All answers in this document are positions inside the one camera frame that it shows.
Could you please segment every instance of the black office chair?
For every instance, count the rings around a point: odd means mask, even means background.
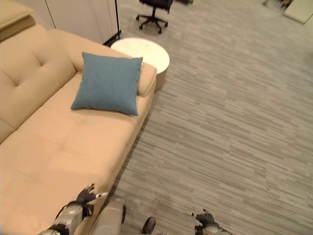
[[[159,28],[159,31],[158,33],[162,33],[162,28],[161,26],[159,25],[159,21],[161,22],[164,22],[165,25],[164,27],[167,27],[168,26],[168,22],[167,21],[164,21],[164,20],[161,20],[159,19],[158,17],[156,17],[156,9],[157,8],[161,8],[161,9],[165,9],[168,11],[168,13],[170,12],[170,8],[171,8],[171,5],[173,3],[173,0],[139,0],[142,4],[147,4],[149,6],[152,6],[153,7],[153,12],[152,12],[152,15],[151,16],[144,16],[144,15],[138,15],[136,17],[136,20],[139,21],[139,17],[144,17],[144,18],[147,18],[147,20],[142,23],[140,26],[139,26],[139,29],[142,30],[143,29],[143,26],[149,22],[154,22],[157,27]]]

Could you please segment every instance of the white side table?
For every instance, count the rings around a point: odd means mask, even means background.
[[[170,57],[159,44],[143,38],[125,38],[113,43],[111,49],[131,57],[143,57],[143,62],[155,67],[157,70],[156,90],[164,84]]]

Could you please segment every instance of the beige sofa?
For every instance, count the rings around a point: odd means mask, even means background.
[[[31,10],[0,5],[2,234],[35,235],[90,183],[109,191],[151,107],[156,69],[142,64],[138,116],[71,111],[82,51],[126,57],[60,30],[33,25]],[[95,204],[95,215],[103,203]],[[78,234],[88,234],[96,216]]]

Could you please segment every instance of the blue pillow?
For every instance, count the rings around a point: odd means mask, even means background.
[[[136,96],[142,58],[82,54],[83,78],[71,109],[112,110],[138,116]]]

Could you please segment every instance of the robot finger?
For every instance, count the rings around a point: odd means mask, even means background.
[[[88,185],[86,188],[84,188],[87,192],[90,192],[91,190],[94,189],[94,184]]]

